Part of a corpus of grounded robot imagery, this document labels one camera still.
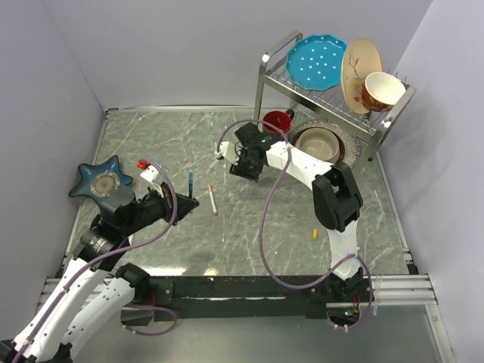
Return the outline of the blue marker pen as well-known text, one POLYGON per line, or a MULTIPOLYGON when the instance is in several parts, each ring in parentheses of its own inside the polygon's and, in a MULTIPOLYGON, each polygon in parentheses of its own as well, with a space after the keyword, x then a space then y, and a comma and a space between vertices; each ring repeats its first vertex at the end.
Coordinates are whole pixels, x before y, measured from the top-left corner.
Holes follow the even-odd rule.
POLYGON ((194 173, 190 170, 188 173, 188 197, 193 199, 194 194, 194 173))

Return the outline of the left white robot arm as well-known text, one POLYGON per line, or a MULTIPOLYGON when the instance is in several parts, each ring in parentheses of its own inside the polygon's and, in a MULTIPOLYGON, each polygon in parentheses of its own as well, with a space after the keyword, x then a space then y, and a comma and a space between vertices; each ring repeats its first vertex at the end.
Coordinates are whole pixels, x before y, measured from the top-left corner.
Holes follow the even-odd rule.
POLYGON ((3 362, 71 362, 111 316, 150 295, 150 275, 126 264, 91 302, 86 300, 131 246, 129 237, 153 223, 181 221, 198 200, 172 194, 166 183, 138 199, 130 187, 110 191, 63 277, 31 322, 1 342, 3 362))

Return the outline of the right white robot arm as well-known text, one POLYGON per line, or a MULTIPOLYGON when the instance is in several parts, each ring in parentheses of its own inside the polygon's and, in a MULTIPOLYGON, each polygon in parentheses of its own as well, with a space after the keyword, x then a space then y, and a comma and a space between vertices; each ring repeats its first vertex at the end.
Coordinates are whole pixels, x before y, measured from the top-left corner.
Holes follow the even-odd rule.
POLYGON ((235 122, 235 132, 241 148, 219 139, 216 155, 227 160, 232 175, 257 181, 264 167, 279 170, 277 182, 289 175, 312 192, 316 219, 327 229, 330 242, 330 269, 317 280, 296 286, 278 277, 270 268, 264 246, 259 255, 269 276, 282 287, 291 290, 316 289, 333 301, 348 301, 371 289, 365 281, 369 268, 358 256, 356 230, 363 199, 350 167, 345 163, 329 163, 297 149, 281 129, 274 133, 259 130, 256 119, 235 122))

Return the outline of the white orange-tipped marker pen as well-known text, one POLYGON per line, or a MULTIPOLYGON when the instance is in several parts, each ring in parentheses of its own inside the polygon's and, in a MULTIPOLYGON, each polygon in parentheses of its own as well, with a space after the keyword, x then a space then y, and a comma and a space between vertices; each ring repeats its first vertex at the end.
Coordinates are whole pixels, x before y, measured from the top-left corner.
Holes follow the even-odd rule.
POLYGON ((213 215, 217 216, 219 214, 219 212, 218 212, 218 208, 217 208, 216 200, 215 200, 215 195, 214 195, 213 191, 209 191, 209 198, 210 198, 210 203, 211 203, 212 210, 213 210, 213 215))

